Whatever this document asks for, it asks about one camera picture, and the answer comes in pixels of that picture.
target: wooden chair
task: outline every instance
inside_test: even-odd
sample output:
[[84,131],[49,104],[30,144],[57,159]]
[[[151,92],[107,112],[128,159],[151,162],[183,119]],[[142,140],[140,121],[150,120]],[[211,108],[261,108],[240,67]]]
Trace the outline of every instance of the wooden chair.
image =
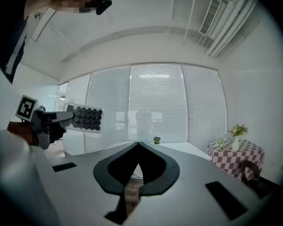
[[[254,173],[254,179],[248,180],[245,175],[245,169],[250,168]],[[271,193],[273,190],[266,183],[262,182],[260,177],[260,170],[258,166],[252,161],[244,160],[242,163],[242,178],[241,181],[250,187],[259,198],[264,198],[266,195]]]

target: side table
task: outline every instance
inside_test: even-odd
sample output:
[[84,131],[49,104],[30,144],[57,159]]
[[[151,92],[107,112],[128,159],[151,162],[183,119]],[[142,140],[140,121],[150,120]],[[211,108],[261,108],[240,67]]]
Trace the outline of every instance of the side table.
[[[239,150],[237,152],[224,152],[221,148],[216,147],[217,141],[209,141],[208,155],[212,157],[212,163],[229,173],[231,176],[241,180],[242,162],[244,160],[255,163],[260,171],[262,170],[264,151],[261,147],[256,146],[248,140],[239,140]],[[225,141],[224,145],[230,150],[233,141]],[[252,179],[253,173],[251,169],[247,169],[246,177]]]

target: air vent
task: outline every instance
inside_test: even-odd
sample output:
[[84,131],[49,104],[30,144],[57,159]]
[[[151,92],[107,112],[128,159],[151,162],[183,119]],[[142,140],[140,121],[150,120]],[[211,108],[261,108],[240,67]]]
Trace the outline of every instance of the air vent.
[[206,36],[208,33],[208,30],[210,29],[211,25],[213,24],[213,21],[216,17],[216,14],[220,8],[221,0],[211,0],[207,13],[204,17],[204,20],[202,22],[202,25],[200,27],[199,33]]

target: window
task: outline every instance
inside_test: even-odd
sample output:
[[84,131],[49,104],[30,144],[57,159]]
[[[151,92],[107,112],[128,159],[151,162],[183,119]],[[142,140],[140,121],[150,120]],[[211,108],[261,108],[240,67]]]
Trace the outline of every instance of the window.
[[[86,102],[87,89],[90,74],[80,76],[69,81],[65,103],[84,105]],[[67,130],[63,135],[64,150],[71,155],[85,153],[84,133],[82,131]]]
[[57,95],[57,100],[56,100],[56,111],[64,110],[64,103],[65,103],[67,88],[68,88],[68,82],[58,87],[58,95]]
[[187,103],[180,64],[132,65],[129,141],[187,141]]
[[65,103],[71,102],[84,105],[86,102],[89,80],[90,74],[87,74],[69,81]]
[[227,129],[226,105],[218,71],[182,65],[188,97],[188,142],[206,152],[208,141]]
[[130,67],[92,73],[87,105],[104,110],[101,133],[85,133],[86,153],[128,140],[127,111]]

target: flower vase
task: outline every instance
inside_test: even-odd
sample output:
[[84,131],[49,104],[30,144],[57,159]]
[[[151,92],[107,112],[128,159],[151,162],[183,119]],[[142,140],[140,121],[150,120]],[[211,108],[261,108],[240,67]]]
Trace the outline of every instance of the flower vase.
[[235,140],[232,145],[232,151],[237,152],[239,150],[239,136],[235,136]]

